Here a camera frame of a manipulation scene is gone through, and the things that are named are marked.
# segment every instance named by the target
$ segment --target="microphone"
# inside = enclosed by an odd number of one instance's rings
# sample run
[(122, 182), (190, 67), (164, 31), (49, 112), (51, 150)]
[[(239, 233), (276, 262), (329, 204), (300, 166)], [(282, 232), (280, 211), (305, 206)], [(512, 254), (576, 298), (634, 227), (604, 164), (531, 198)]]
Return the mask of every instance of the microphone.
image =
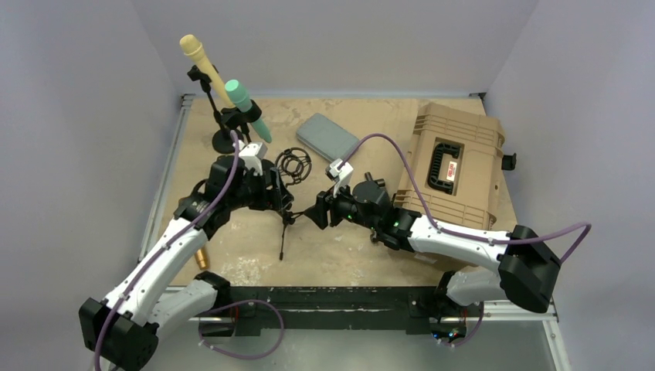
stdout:
[(207, 58), (207, 54), (205, 54), (205, 49), (202, 47), (200, 40), (193, 35), (184, 36), (180, 39), (180, 47), (185, 55), (198, 67), (200, 72), (212, 79), (212, 87), (225, 106), (227, 108), (234, 107), (234, 104), (232, 104), (232, 101), (229, 99), (225, 91), (225, 83), (223, 83), (221, 76), (216, 72), (216, 69), (209, 61), (209, 58)]
[[(246, 90), (246, 88), (243, 87), (239, 81), (228, 81), (225, 85), (225, 89), (229, 99), (242, 112), (246, 112), (253, 106), (253, 103), (250, 102), (250, 94), (248, 93), (248, 90)], [(260, 136), (260, 138), (262, 138), (266, 143), (270, 143), (273, 140), (270, 136), (270, 131), (266, 127), (266, 124), (264, 124), (262, 121), (261, 117), (251, 125)]]

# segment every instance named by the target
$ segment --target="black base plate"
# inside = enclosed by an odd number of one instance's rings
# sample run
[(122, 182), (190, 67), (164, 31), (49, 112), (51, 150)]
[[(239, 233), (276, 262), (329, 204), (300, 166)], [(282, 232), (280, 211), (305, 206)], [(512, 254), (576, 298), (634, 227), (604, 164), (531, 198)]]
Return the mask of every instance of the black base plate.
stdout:
[[(235, 130), (236, 131), (236, 136), (239, 137), (239, 140), (243, 140), (243, 134), (241, 134), (241, 131)], [(230, 153), (234, 153), (234, 147), (232, 143), (232, 139), (227, 137), (223, 137), (223, 130), (219, 130), (214, 134), (212, 137), (212, 147), (214, 148), (214, 151), (217, 151), (218, 153), (224, 154), (224, 155), (229, 155)]]
[[(274, 305), (283, 316), (284, 328), (320, 330), (404, 330), (407, 335), (432, 334), (435, 330), (424, 298), (434, 287), (245, 287), (232, 286), (233, 301), (256, 298)], [(442, 313), (458, 317), (460, 309)], [(469, 315), (479, 314), (471, 305)], [(227, 317), (225, 311), (212, 314)], [(239, 308), (238, 325), (226, 332), (225, 325), (203, 324), (207, 336), (259, 336), (262, 328), (279, 328), (275, 314), (262, 305)]]

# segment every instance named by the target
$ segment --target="black microphone stand base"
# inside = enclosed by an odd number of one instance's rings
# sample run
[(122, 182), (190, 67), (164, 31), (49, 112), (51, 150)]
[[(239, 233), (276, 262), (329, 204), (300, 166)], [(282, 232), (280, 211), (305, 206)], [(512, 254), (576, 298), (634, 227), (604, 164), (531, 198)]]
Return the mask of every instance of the black microphone stand base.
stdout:
[[(239, 140), (243, 141), (243, 134), (241, 134), (241, 131), (236, 129), (234, 131), (236, 132), (236, 136), (239, 137)], [(217, 131), (212, 137), (212, 147), (214, 148), (214, 151), (223, 155), (234, 153), (234, 143), (232, 142), (229, 133), (225, 135), (223, 129)]]

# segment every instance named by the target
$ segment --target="black handle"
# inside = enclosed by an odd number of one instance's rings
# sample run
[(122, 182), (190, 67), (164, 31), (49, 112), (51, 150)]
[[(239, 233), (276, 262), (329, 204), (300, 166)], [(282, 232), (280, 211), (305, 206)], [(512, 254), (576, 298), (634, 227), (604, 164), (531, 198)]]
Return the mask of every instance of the black handle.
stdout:
[(441, 170), (441, 163), (443, 162), (443, 155), (448, 154), (453, 158), (459, 158), (461, 147), (459, 145), (447, 145), (439, 143), (432, 152), (432, 161), (430, 162), (430, 169), (428, 172), (428, 186), (437, 191), (445, 192), (449, 195), (453, 194), (455, 183), (449, 180), (440, 180), (439, 171)]

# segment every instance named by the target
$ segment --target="gray phone case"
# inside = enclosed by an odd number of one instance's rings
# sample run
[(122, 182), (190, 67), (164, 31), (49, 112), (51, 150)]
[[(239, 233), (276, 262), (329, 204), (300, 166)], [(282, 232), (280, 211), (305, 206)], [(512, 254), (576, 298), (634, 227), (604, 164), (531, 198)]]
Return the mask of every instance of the gray phone case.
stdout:
[(309, 117), (298, 128), (296, 136), (329, 162), (343, 158), (359, 141), (353, 134), (322, 114)]

